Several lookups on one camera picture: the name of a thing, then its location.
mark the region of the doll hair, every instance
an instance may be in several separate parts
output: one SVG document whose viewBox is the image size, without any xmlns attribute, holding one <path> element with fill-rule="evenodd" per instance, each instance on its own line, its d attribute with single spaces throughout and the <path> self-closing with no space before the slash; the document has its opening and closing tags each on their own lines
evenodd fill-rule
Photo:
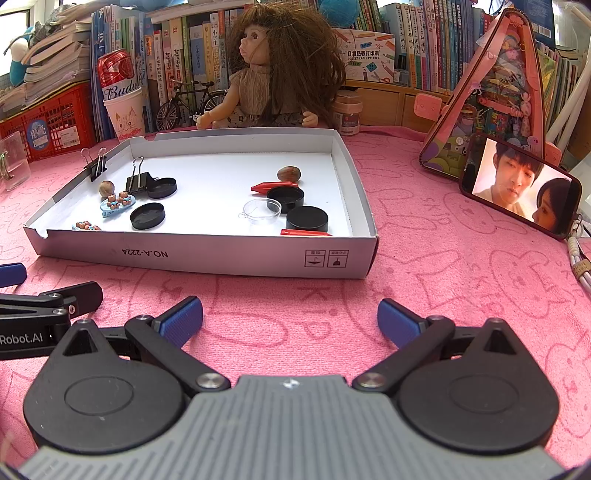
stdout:
<svg viewBox="0 0 591 480">
<path fill-rule="evenodd" d="M 229 60 L 234 72 L 248 66 L 239 48 L 250 25 L 266 28 L 269 43 L 269 101 L 261 125 L 273 121 L 286 95 L 293 96 L 303 111 L 331 125 L 329 108 L 345 84 L 345 66 L 336 37 L 322 15 L 311 8 L 284 4 L 257 4 L 246 10 L 230 34 Z"/>
</svg>

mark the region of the label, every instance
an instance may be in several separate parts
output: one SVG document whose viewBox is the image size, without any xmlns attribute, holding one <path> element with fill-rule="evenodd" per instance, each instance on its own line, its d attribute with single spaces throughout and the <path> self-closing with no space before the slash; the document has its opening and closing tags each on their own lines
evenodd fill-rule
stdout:
<svg viewBox="0 0 591 480">
<path fill-rule="evenodd" d="M 168 252 L 165 250 L 133 250 L 122 248 L 122 252 L 124 255 L 132 255 L 134 257 L 168 258 Z"/>
<path fill-rule="evenodd" d="M 43 150 L 49 145 L 49 128 L 45 120 L 38 118 L 27 126 L 27 141 L 35 150 Z"/>
<path fill-rule="evenodd" d="M 64 148 L 80 145 L 80 137 L 78 136 L 78 129 L 76 126 L 59 130 L 57 138 L 60 139 L 61 146 Z"/>
</svg>

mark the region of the stack of books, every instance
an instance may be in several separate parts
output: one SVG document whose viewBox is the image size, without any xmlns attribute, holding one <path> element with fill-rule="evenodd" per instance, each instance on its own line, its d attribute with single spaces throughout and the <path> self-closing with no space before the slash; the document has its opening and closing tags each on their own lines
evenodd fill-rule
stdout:
<svg viewBox="0 0 591 480">
<path fill-rule="evenodd" d="M 90 79 L 90 18 L 65 24 L 33 45 L 22 63 L 24 83 L 0 98 L 9 115 L 52 95 L 72 83 Z"/>
</svg>

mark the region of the toy bicycle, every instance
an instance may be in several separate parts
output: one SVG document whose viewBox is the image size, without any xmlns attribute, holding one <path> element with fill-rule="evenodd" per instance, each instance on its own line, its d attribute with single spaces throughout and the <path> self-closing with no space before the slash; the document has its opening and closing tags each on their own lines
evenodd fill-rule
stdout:
<svg viewBox="0 0 591 480">
<path fill-rule="evenodd" d="M 214 90 L 213 92 L 210 92 L 210 87 L 214 85 L 213 82 L 202 83 L 201 85 L 205 88 L 197 90 L 187 90 L 183 92 L 183 85 L 198 85 L 199 82 L 192 81 L 190 83 L 183 83 L 178 82 L 176 80 L 173 80 L 173 82 L 176 84 L 173 87 L 173 97 L 160 107 L 160 109 L 158 110 L 158 114 L 156 115 L 156 128 L 160 132 L 163 130 L 171 130 L 178 126 L 181 118 L 181 105 L 185 107 L 189 112 L 191 111 L 189 106 L 181 99 L 181 96 L 187 96 L 191 93 L 203 93 L 199 108 L 193 114 L 193 120 L 197 121 L 199 115 L 203 115 L 205 112 L 209 112 L 214 107 L 222 103 L 227 92 L 227 90 Z"/>
</svg>

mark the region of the paper cup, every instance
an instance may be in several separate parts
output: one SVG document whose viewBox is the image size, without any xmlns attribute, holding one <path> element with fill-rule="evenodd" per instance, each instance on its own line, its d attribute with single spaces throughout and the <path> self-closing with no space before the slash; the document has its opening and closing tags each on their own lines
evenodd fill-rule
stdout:
<svg viewBox="0 0 591 480">
<path fill-rule="evenodd" d="M 103 103 L 119 140 L 145 135 L 144 95 L 141 88 L 112 100 L 103 100 Z"/>
</svg>

